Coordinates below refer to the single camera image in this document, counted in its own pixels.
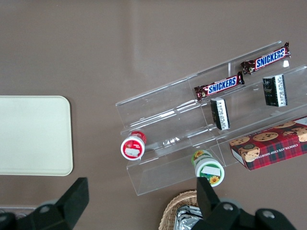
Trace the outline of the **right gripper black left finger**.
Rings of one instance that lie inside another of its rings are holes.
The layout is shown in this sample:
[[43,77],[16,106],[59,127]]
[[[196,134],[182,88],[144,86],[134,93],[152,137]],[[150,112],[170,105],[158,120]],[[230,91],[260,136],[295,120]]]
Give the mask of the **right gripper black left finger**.
[[38,207],[16,222],[18,230],[71,230],[89,203],[88,179],[78,178],[54,204]]

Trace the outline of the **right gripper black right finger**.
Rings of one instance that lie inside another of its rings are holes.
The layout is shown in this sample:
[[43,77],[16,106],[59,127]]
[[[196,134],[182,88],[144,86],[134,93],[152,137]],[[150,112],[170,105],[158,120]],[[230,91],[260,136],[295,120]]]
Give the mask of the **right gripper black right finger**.
[[194,230],[254,230],[255,217],[231,199],[221,200],[209,181],[197,178],[197,202],[202,213]]

